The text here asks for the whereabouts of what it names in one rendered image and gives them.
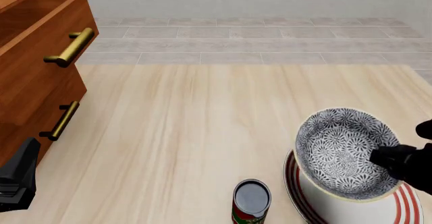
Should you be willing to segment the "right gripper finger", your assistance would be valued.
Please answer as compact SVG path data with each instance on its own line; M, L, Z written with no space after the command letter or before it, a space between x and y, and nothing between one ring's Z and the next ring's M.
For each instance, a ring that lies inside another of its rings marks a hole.
M370 162L383 167L391 177L417 190L432 192L432 144L417 149L400 144L372 150Z
M432 119L418 124L415 130L419 137L432 140Z

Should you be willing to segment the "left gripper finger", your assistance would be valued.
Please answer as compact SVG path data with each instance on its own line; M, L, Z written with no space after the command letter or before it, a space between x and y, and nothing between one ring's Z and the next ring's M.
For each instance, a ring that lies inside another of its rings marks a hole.
M0 167L0 185L35 185L38 153L36 138L27 138L15 154Z

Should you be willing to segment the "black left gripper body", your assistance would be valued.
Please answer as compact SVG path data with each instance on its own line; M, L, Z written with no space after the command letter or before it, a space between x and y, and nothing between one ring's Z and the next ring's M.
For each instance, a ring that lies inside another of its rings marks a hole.
M35 178L21 181L0 178L0 213L26 210L36 194Z

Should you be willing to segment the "patterned black white bowl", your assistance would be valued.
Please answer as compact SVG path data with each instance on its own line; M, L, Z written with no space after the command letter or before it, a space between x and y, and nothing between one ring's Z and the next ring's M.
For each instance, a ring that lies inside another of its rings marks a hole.
M310 183L324 193L353 202L387 197L401 185L370 162L373 150L398 146L391 129L363 111L328 108L301 124L294 143L296 162Z

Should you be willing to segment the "white plate with red rings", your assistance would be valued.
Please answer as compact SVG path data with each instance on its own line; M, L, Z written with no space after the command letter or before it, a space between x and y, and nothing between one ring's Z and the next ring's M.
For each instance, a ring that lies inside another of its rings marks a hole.
M392 195L372 202L350 202L327 195L300 170L294 152L285 158L284 182L290 199L308 224L423 224L414 189L402 184Z

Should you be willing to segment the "closed wooden drawer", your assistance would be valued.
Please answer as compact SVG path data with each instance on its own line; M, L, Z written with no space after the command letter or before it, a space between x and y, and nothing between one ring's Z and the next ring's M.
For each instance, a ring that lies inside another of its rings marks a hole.
M0 167L15 154L21 144L29 137L36 138L40 142L37 161L41 162L53 141L47 137L40 137L39 133L53 130L70 104L79 102L86 91L86 86L77 67L72 67L65 79L54 87L26 123L21 126L0 123Z

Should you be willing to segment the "open wooden drawer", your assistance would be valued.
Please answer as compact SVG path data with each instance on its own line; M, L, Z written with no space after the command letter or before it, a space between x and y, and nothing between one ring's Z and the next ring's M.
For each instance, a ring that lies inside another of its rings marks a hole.
M85 28L95 36L67 68L43 61ZM0 13L0 122L27 122L98 34L88 0L24 0Z

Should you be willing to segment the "red green printed tin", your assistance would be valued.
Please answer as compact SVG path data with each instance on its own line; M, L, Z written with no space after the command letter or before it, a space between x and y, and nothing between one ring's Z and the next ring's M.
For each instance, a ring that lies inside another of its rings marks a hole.
M257 179L245 179L234 189L232 198L233 224L264 224L271 193L267 185Z

